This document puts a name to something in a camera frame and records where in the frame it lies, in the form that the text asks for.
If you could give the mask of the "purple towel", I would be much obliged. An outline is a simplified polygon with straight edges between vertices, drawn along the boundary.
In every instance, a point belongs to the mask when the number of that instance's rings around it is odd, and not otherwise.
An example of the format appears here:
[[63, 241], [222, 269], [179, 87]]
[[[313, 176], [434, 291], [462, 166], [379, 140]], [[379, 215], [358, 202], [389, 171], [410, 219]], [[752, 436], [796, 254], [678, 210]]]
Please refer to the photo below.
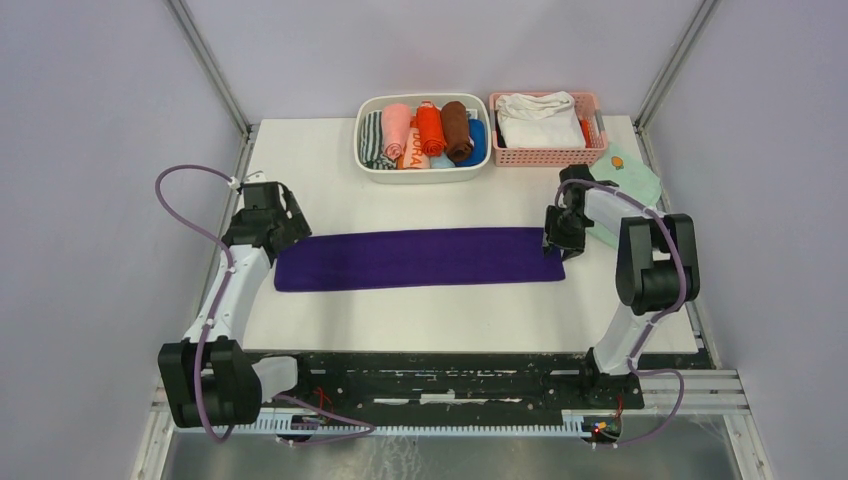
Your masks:
[[558, 282], [536, 227], [422, 229], [310, 237], [281, 252], [273, 286], [314, 293]]

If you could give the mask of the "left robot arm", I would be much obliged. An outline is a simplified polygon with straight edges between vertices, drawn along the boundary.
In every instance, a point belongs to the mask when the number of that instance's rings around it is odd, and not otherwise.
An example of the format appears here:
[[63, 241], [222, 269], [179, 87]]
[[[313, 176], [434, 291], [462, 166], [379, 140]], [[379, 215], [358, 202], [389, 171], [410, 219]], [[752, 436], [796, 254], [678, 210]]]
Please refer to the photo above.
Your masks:
[[241, 342], [255, 298], [279, 254], [311, 229], [293, 192], [280, 182], [240, 186], [243, 206], [226, 232], [202, 234], [219, 250], [219, 265], [198, 317], [184, 337], [164, 344], [157, 363], [180, 428], [248, 425], [276, 395], [293, 407], [313, 397], [313, 378], [291, 356], [254, 361]]

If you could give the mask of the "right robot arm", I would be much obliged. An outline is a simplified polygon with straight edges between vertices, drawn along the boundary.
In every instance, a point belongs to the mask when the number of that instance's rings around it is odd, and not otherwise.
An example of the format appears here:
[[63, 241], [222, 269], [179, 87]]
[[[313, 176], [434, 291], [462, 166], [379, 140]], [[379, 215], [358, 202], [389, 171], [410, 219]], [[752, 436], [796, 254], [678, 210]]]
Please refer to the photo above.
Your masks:
[[585, 165], [559, 173], [545, 212], [542, 249], [567, 261], [584, 253], [589, 228], [616, 234], [615, 289], [619, 305], [602, 339], [590, 349], [592, 369], [577, 382], [580, 400], [602, 408], [618, 393], [613, 376], [637, 374], [638, 361], [657, 325], [700, 292], [694, 221], [669, 214], [596, 180]]

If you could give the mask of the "pink towel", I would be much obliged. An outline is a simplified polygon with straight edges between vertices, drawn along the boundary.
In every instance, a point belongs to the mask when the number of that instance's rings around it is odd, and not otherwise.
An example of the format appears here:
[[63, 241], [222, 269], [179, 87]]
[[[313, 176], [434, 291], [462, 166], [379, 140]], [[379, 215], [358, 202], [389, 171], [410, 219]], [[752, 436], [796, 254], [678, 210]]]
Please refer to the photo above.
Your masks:
[[397, 160], [403, 155], [409, 135], [411, 109], [406, 104], [394, 103], [384, 107], [381, 113], [383, 154], [391, 160]]

